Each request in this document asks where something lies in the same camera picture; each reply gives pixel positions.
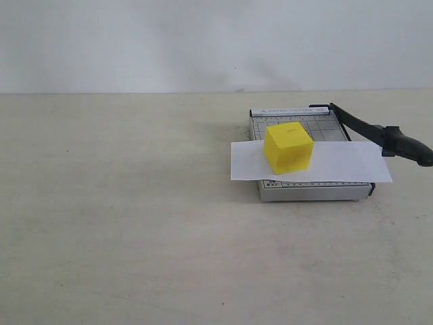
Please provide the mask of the yellow foam cube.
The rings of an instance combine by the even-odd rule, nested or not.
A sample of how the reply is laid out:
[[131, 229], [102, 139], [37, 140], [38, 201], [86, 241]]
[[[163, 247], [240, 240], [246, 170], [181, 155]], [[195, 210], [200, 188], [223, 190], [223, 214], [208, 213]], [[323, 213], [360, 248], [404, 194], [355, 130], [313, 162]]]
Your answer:
[[266, 128], [264, 155], [276, 175], [307, 170], [314, 141], [299, 122]]

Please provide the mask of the white paper sheet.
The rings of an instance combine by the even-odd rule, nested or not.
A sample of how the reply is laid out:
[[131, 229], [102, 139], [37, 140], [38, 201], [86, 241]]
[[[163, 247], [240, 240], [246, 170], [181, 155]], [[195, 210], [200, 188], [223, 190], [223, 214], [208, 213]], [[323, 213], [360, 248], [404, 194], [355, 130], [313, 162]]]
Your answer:
[[373, 142], [317, 142], [309, 168], [277, 175], [267, 162], [264, 141], [231, 144], [231, 180], [275, 180], [295, 183], [391, 183], [382, 149]]

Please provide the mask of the black cutter blade lever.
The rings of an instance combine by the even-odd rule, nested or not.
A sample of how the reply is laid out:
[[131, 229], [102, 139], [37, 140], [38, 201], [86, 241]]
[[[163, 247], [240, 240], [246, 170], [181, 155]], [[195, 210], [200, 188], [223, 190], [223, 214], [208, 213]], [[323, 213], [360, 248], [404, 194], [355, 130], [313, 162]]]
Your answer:
[[329, 108], [343, 125], [381, 147], [382, 156], [400, 156], [421, 167], [432, 166], [432, 149], [419, 140], [406, 136], [400, 127], [369, 124], [334, 103], [330, 103]]

